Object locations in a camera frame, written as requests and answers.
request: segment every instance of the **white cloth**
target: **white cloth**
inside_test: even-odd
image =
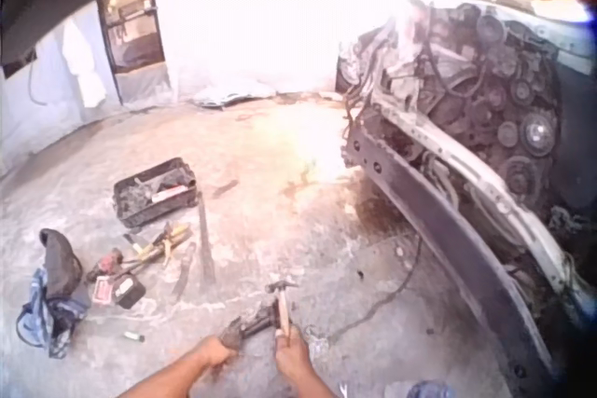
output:
[[[97,106],[105,98],[105,87],[102,79],[95,72],[91,46],[72,18],[67,19],[64,25],[62,54],[71,74],[76,76],[83,105],[85,107]]]

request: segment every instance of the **backpack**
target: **backpack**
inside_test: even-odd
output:
[[[27,345],[46,350],[50,358],[61,359],[91,302],[81,281],[83,267],[66,237],[44,228],[39,239],[46,261],[32,278],[29,302],[17,318],[17,335]]]

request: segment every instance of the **human arm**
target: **human arm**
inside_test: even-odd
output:
[[[276,331],[276,364],[278,370],[296,389],[298,398],[336,398],[326,383],[315,373],[309,358],[309,347],[296,326],[290,336]]]
[[[208,336],[197,347],[151,377],[144,379],[119,398],[186,398],[197,379],[210,367],[236,354],[216,336]]]

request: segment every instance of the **toolbox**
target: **toolbox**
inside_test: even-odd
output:
[[[150,188],[152,182],[158,183],[160,179],[170,173],[180,174],[184,185],[153,193],[147,193],[144,201],[143,194]],[[130,201],[127,195],[134,193],[141,196],[137,201]],[[197,181],[195,173],[181,158],[172,158],[160,165],[139,172],[114,184],[114,208],[117,218],[128,228],[142,226],[158,217],[184,207],[196,207]]]

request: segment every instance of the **tool handle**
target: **tool handle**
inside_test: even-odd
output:
[[[278,310],[280,312],[280,328],[284,333],[284,336],[290,336],[290,318],[288,317],[288,306],[286,305],[286,294],[284,291],[280,291],[278,297]]]

